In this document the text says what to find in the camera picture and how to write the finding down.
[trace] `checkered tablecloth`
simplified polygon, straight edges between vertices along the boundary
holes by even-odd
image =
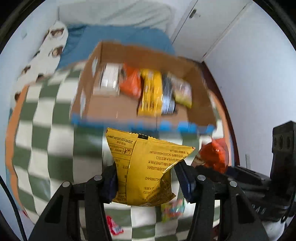
[[[19,115],[13,146],[12,165],[17,175],[18,198],[32,222],[36,222],[50,198],[64,181],[86,182],[111,165],[112,155],[104,129],[73,126],[69,120],[81,70],[84,63],[57,71],[53,76],[28,87]],[[217,114],[214,138],[223,137],[222,122]],[[210,137],[147,132],[155,138],[193,146],[186,158],[191,164]],[[172,169],[172,191],[175,199],[183,194]],[[85,232],[83,202],[80,203],[82,236]],[[219,202],[215,203],[214,225],[219,223]],[[105,205],[106,215],[124,229],[113,240],[184,240],[190,229],[195,204],[187,204],[184,215],[161,222],[160,207],[134,207],[118,203]]]

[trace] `yellow wrapper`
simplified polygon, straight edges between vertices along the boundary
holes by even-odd
[[[106,138],[117,168],[118,192],[114,202],[156,206],[175,197],[170,169],[194,147],[111,128],[107,129]]]
[[[160,116],[162,109],[163,83],[161,73],[143,69],[144,89],[138,115]]]

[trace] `cardboard box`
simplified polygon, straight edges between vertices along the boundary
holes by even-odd
[[[94,94],[93,89],[98,84],[102,66],[106,63],[126,63],[135,68],[171,72],[190,83],[192,108],[178,105],[176,115],[142,117],[137,116],[138,101],[135,99],[123,94]],[[100,42],[90,55],[80,75],[71,119],[73,124],[121,130],[133,128],[209,134],[216,127],[216,119],[201,73],[193,62],[148,48],[123,46],[114,42]]]

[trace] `blue bed sheet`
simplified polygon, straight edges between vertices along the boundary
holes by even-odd
[[[72,24],[68,26],[68,32],[68,40],[61,55],[58,69],[88,59],[100,41],[117,41],[124,45],[145,46],[168,54],[175,54],[168,36],[156,28]]]

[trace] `white door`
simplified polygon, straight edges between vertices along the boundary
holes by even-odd
[[[198,0],[173,42],[177,55],[201,61],[249,1]]]

